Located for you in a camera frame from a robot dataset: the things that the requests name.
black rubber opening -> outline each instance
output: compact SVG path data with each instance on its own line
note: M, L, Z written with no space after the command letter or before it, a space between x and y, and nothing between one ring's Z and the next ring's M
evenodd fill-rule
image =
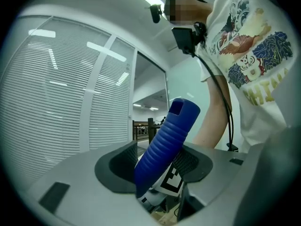
M180 112L181 112L181 110L182 110L182 107L183 107L183 102L181 102L181 101L174 101L171 104L169 112L172 113L172 114L175 114L175 115L179 115Z

text print on shirt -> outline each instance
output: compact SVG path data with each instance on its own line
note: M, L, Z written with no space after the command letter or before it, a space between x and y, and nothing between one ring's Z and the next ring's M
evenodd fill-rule
M255 81L281 64L284 59L292 57L293 52L284 32L277 31L268 35L271 26L265 20L262 8L257 8L247 19L249 11L248 0L233 0L227 22L212 40L208 52L218 56L219 67L228 75L229 83L238 89L252 83L252 88L242 88L243 93L251 104L258 105L258 98L262 105L264 102L274 101L271 90L276 88L288 70L282 70L275 78L270 76L265 81ZM266 96L262 96L260 88L265 91Z

black sticker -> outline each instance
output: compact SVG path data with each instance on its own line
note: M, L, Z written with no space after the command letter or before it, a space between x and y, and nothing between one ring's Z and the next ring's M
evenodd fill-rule
M163 182L162 182L162 184L161 184L161 187L162 187L162 188L165 188L165 189L167 189L167 190L169 190L169 191L172 191L172 192L174 192L174 193L177 194L177 193L179 192L180 188L181 188L181 185L182 185L182 183L183 183L183 180L181 179L181 181L180 181L178 187L175 187L175 186L170 185L170 184L168 183L168 180L169 180L169 179L173 179L174 176L177 176L177 175L178 175L178 171L176 170L175 173L173 173L173 169L174 169L174 165L171 164L171 165L170 165L170 168L169 168L169 170L168 170L168 172L167 172L167 174L166 174L166 176L165 176L165 178L164 178L164 180L163 180Z

